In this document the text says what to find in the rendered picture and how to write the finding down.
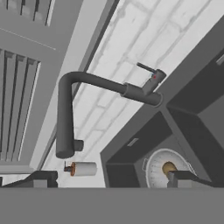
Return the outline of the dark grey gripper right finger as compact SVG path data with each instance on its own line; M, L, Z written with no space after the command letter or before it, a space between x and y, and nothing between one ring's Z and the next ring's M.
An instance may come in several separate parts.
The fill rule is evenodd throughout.
M168 188L219 188L221 186L220 183L201 179L190 171L169 171L167 178Z

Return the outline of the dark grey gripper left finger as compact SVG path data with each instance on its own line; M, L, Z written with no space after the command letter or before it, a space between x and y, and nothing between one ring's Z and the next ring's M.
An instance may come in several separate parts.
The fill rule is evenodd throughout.
M4 185L3 188L57 188L56 171L35 171L27 178Z

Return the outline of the white colander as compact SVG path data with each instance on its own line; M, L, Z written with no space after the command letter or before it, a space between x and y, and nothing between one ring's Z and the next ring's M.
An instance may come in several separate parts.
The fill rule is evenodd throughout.
M196 174L187 160L175 150L162 148L154 151L149 158L143 161L146 184L149 188L166 188L169 179L164 175L162 166L166 162L172 162L177 171L189 171Z

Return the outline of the dark grey double sink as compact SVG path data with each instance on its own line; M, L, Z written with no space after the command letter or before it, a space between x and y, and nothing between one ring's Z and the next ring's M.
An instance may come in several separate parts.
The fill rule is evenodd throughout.
M197 176L224 186L224 17L101 152L107 187L145 187L151 154L171 149Z

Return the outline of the dark grey sink faucet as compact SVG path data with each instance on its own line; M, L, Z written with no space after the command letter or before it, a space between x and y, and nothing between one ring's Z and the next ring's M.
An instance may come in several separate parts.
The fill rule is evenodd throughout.
M158 106L162 102L162 95L156 93L155 90L146 95L142 87L130 83L121 84L85 72L66 73L59 80L58 87L56 157L61 159L71 158L76 151L82 151L84 148L84 141L74 138L74 93L72 89L74 84L90 86L90 90L85 94L85 101L89 105L93 104L101 89L151 106Z

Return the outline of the brown kiwi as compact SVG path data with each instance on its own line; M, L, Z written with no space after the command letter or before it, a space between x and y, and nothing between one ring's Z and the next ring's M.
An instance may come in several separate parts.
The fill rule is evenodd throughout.
M165 176L168 176L168 172L173 172L176 170L177 170L177 167L175 166L174 163L172 163L170 161L164 163L164 165L162 166L162 171Z

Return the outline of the white paper towel roll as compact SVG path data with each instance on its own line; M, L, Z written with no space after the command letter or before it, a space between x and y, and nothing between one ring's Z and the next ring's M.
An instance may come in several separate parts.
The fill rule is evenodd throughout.
M69 172L72 177L94 176L97 173L97 164L95 162L72 162L64 166L64 171Z

